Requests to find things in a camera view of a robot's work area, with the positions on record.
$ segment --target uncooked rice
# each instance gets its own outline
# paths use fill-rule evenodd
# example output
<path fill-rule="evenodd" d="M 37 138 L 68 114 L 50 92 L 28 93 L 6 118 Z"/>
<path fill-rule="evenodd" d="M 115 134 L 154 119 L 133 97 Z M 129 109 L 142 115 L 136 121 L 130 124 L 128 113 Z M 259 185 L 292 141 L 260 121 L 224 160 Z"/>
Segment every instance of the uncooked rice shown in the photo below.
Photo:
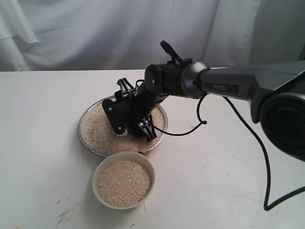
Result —
<path fill-rule="evenodd" d="M 98 189 L 105 202 L 128 207 L 140 202 L 151 188 L 147 169 L 138 162 L 121 160 L 106 167 L 99 176 Z"/>
<path fill-rule="evenodd" d="M 154 125 L 164 128 L 164 118 L 161 111 L 155 108 L 152 111 Z M 87 146 L 97 153 L 109 156 L 121 151 L 146 153 L 161 136 L 156 130 L 157 138 L 147 142 L 146 138 L 136 138 L 131 133 L 126 136 L 117 136 L 103 110 L 102 103 L 88 111 L 81 120 L 80 131 Z"/>

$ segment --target white curtain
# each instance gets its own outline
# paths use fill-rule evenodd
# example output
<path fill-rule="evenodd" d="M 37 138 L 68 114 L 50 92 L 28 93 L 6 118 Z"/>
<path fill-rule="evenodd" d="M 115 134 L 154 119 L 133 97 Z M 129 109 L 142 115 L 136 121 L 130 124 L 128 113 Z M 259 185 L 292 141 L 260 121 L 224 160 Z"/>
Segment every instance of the white curtain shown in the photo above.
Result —
<path fill-rule="evenodd" d="M 0 0 L 0 71 L 144 69 L 169 60 L 161 40 L 209 66 L 296 60 L 304 9 L 304 0 Z M 262 41 L 281 31 L 279 12 L 280 42 Z"/>

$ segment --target bowl rim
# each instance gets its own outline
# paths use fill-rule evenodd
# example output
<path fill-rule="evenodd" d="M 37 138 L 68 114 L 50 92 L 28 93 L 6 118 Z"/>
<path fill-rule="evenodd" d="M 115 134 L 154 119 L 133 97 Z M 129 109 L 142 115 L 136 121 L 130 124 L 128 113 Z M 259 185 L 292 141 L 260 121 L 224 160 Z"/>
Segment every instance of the bowl rim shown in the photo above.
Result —
<path fill-rule="evenodd" d="M 103 163 L 105 163 L 105 161 L 107 160 L 111 160 L 112 157 L 115 157 L 115 156 L 120 156 L 122 154 L 125 154 L 125 153 L 129 153 L 129 154 L 134 154 L 135 156 L 137 157 L 142 157 L 146 162 L 147 164 L 149 164 L 149 166 L 152 168 L 152 175 L 150 174 L 151 176 L 151 187 L 149 189 L 149 191 L 147 192 L 147 194 L 145 195 L 145 197 L 143 199 L 141 199 L 138 203 L 134 204 L 134 205 L 130 205 L 130 206 L 127 206 L 127 207 L 116 207 L 116 206 L 113 206 L 113 205 L 110 205 L 108 204 L 99 194 L 98 190 L 94 188 L 95 186 L 95 182 L 94 182 L 94 178 L 95 177 L 99 177 L 101 172 L 99 172 L 98 174 L 98 171 L 100 169 L 100 167 L 102 167 Z M 122 151 L 122 152 L 118 152 L 118 153 L 115 153 L 115 154 L 112 154 L 110 156 L 108 156 L 106 159 L 104 159 L 95 169 L 94 173 L 93 173 L 93 176 L 92 176 L 92 189 L 93 189 L 93 193 L 94 195 L 96 196 L 96 198 L 105 206 L 109 207 L 109 208 L 112 208 L 112 209 L 116 209 L 116 210 L 127 210 L 127 209 L 131 209 L 131 208 L 134 208 L 140 204 L 142 204 L 149 196 L 150 194 L 152 193 L 152 190 L 153 190 L 153 187 L 154 187 L 154 184 L 155 184 L 155 170 L 154 170 L 154 167 L 152 165 L 152 163 L 147 159 L 146 156 L 142 155 L 142 154 L 139 154 L 139 153 L 136 153 L 136 152 L 133 152 L 133 151 Z"/>
<path fill-rule="evenodd" d="M 82 137 L 82 135 L 81 135 L 81 121 L 82 121 L 83 117 L 85 116 L 85 114 L 86 114 L 87 112 L 89 112 L 93 107 L 97 106 L 98 104 L 100 104 L 100 103 L 101 103 L 103 100 L 105 100 L 105 99 L 112 99 L 112 98 L 114 98 L 113 95 L 112 95 L 112 96 L 108 96 L 108 97 L 106 97 L 106 98 L 103 98 L 103 99 L 101 99 L 101 100 L 95 102 L 94 104 L 92 104 L 92 105 L 82 114 L 82 116 L 81 116 L 81 118 L 80 118 L 80 120 L 79 120 L 79 122 L 78 122 L 78 125 L 77 125 L 77 137 L 78 137 L 78 139 L 79 139 L 81 145 L 82 145 L 83 147 L 85 147 L 88 151 L 90 151 L 91 153 L 95 154 L 96 156 L 100 156 L 100 157 L 103 157 L 103 158 L 107 158 L 107 157 L 109 157 L 109 156 L 108 156 L 108 155 L 104 155 L 104 154 L 102 154 L 102 153 L 99 153 L 99 152 L 97 152 L 97 151 L 91 149 L 91 148 L 85 143 L 85 141 L 84 141 L 84 139 L 83 139 L 83 137 Z M 163 120 L 164 120 L 164 128 L 163 128 L 163 130 L 164 130 L 164 131 L 167 131 L 168 119 L 167 119 L 166 112 L 165 112 L 165 110 L 163 109 L 163 107 L 161 107 L 161 105 L 158 105 L 157 108 L 160 110 L 160 112 L 161 112 L 161 114 L 162 114 L 162 116 L 163 116 Z M 160 136 L 159 140 L 156 142 L 156 144 L 155 144 L 152 148 L 150 148 L 148 151 L 146 151 L 146 152 L 144 152 L 144 153 L 143 153 L 143 152 L 138 152 L 138 153 L 139 153 L 139 154 L 146 154 L 146 153 L 150 152 L 152 149 L 154 149 L 154 148 L 163 140 L 164 136 L 165 136 L 165 133 L 161 133 L 161 136 Z"/>

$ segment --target white tabletop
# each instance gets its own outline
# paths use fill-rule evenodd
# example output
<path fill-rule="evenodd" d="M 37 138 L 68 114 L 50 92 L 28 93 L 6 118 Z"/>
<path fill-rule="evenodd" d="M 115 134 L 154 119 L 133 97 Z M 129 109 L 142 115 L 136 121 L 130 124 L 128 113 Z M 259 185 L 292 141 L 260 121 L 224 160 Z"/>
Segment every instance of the white tabletop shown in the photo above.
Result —
<path fill-rule="evenodd" d="M 155 188 L 143 205 L 117 211 L 100 204 L 91 179 L 101 158 L 79 143 L 83 112 L 132 83 L 143 71 L 0 73 L 1 229 L 303 229 L 305 194 L 263 210 L 266 169 L 257 141 L 226 101 L 210 95 L 208 124 L 183 137 L 166 136 L 148 158 Z M 168 131 L 197 124 L 196 100 L 169 97 Z M 234 100 L 250 122 L 249 105 Z M 276 149 L 251 124 L 270 155 L 270 200 L 301 187 L 305 164 Z M 66 218 L 60 222 L 59 215 Z"/>

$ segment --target white ceramic bowl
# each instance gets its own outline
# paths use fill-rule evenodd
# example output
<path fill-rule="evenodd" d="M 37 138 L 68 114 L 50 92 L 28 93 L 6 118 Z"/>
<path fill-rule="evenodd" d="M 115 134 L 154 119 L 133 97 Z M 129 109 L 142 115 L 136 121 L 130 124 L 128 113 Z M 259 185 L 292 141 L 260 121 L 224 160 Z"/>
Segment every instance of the white ceramic bowl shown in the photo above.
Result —
<path fill-rule="evenodd" d="M 112 205 L 106 203 L 103 200 L 103 198 L 100 196 L 99 188 L 98 188 L 99 176 L 102 173 L 102 171 L 106 167 L 111 165 L 112 163 L 114 163 L 116 161 L 121 161 L 121 160 L 131 160 L 131 161 L 139 162 L 141 165 L 143 165 L 147 169 L 147 171 L 149 172 L 149 174 L 151 176 L 151 188 L 148 191 L 147 195 L 140 202 L 136 203 L 135 205 L 128 206 L 128 207 L 116 207 L 116 206 L 112 206 Z M 125 209 L 134 208 L 134 207 L 142 204 L 151 194 L 152 188 L 154 186 L 154 182 L 155 182 L 154 168 L 153 168 L 153 165 L 149 162 L 149 160 L 145 156 L 143 156 L 139 153 L 131 152 L 131 151 L 124 151 L 124 152 L 119 152 L 119 153 L 116 153 L 116 154 L 113 154 L 113 155 L 107 157 L 99 164 L 99 166 L 97 166 L 97 168 L 93 174 L 92 187 L 93 187 L 93 192 L 94 192 L 95 196 L 103 205 L 105 205 L 109 208 L 112 208 L 112 209 L 125 210 Z"/>

